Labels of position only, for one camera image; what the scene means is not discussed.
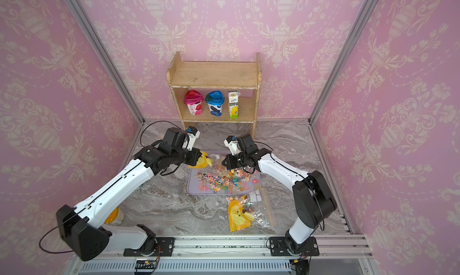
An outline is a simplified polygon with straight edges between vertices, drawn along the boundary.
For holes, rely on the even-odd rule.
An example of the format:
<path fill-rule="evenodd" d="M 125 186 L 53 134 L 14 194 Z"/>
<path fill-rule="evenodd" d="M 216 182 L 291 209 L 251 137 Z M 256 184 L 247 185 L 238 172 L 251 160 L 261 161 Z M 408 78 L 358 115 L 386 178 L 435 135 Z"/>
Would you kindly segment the ziploc candy bag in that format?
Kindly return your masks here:
<path fill-rule="evenodd" d="M 194 166 L 188 166 L 189 168 L 201 169 L 206 167 L 217 167 L 222 161 L 223 157 L 221 154 L 209 153 L 201 151 L 201 156 Z"/>
<path fill-rule="evenodd" d="M 230 233 L 243 230 L 260 230 L 274 234 L 274 218 L 265 188 L 240 196 L 227 197 L 227 214 Z"/>

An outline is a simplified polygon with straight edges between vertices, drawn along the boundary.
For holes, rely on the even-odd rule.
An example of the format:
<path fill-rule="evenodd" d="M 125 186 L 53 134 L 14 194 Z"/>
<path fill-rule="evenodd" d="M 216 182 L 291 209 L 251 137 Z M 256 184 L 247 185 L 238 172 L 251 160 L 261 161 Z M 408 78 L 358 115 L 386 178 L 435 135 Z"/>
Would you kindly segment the pile of colourful candies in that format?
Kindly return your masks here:
<path fill-rule="evenodd" d="M 188 192 L 192 195 L 247 194 L 262 187 L 260 174 L 246 173 L 241 168 L 223 167 L 193 169 L 190 171 Z"/>

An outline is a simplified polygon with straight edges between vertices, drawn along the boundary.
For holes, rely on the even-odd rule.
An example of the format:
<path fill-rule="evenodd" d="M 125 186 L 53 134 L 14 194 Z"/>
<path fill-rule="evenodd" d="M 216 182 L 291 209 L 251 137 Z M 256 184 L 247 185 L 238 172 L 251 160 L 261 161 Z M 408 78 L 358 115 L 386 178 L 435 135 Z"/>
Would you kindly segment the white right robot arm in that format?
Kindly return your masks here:
<path fill-rule="evenodd" d="M 286 245 L 294 254 L 304 252 L 315 229 L 338 208 L 324 175 L 317 170 L 300 170 L 273 151 L 258 148 L 250 134 L 228 136 L 224 145 L 230 150 L 222 161 L 226 169 L 249 168 L 249 173 L 264 173 L 292 191 L 297 219 L 286 233 Z"/>

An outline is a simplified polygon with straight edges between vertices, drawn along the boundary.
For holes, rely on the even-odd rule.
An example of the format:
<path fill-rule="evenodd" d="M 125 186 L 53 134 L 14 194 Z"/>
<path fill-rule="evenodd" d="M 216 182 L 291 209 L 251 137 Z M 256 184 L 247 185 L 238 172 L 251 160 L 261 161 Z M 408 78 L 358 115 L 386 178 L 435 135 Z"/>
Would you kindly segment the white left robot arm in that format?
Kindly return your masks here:
<path fill-rule="evenodd" d="M 156 234 L 143 224 L 135 227 L 107 225 L 107 218 L 138 187 L 171 165 L 195 166 L 201 157 L 194 147 L 200 132 L 169 128 L 163 139 L 139 150 L 112 180 L 87 199 L 56 213 L 61 239 L 82 260 L 90 261 L 106 252 L 131 251 L 145 257 L 160 251 Z"/>

